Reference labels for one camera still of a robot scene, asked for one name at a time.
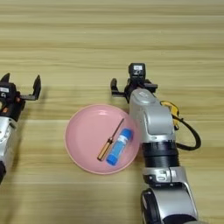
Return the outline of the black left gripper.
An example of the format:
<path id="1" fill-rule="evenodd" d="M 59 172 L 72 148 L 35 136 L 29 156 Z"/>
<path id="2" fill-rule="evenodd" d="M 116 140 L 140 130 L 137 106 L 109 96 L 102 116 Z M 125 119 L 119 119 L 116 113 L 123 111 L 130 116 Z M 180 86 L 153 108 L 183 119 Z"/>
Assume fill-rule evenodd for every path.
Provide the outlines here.
<path id="1" fill-rule="evenodd" d="M 10 73 L 5 74 L 0 82 L 9 82 Z M 18 121 L 21 112 L 25 108 L 26 101 L 36 101 L 39 98 L 41 90 L 41 79 L 38 75 L 33 84 L 33 95 L 16 95 L 14 98 L 4 98 L 0 97 L 0 102 L 2 106 L 0 107 L 0 116 L 9 117 L 14 121 Z"/>

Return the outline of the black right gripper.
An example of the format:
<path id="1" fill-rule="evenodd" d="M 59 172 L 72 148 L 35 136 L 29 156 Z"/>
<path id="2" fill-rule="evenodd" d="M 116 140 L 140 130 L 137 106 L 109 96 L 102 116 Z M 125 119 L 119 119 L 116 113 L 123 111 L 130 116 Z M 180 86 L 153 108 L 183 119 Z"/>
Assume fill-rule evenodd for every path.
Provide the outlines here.
<path id="1" fill-rule="evenodd" d="M 110 82 L 111 94 L 114 97 L 124 97 L 127 102 L 130 101 L 131 93 L 138 88 L 146 89 L 151 93 L 155 93 L 158 88 L 157 84 L 153 84 L 149 80 L 133 81 L 128 79 L 126 87 L 122 92 L 120 92 L 116 84 L 117 80 L 116 78 L 113 78 Z"/>

